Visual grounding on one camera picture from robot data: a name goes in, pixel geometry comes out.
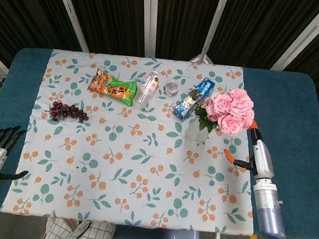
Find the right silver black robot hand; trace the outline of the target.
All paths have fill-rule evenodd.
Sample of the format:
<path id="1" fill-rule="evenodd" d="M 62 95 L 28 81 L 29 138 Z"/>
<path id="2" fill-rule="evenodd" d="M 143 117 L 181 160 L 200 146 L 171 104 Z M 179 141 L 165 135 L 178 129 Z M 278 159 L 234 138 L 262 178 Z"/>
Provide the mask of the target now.
<path id="1" fill-rule="evenodd" d="M 235 166 L 253 171 L 253 176 L 256 180 L 271 179 L 274 176 L 272 159 L 255 120 L 249 130 L 253 144 L 254 157 L 250 158 L 249 162 L 241 161 L 239 159 L 235 159 L 229 150 L 224 149 L 226 159 Z"/>

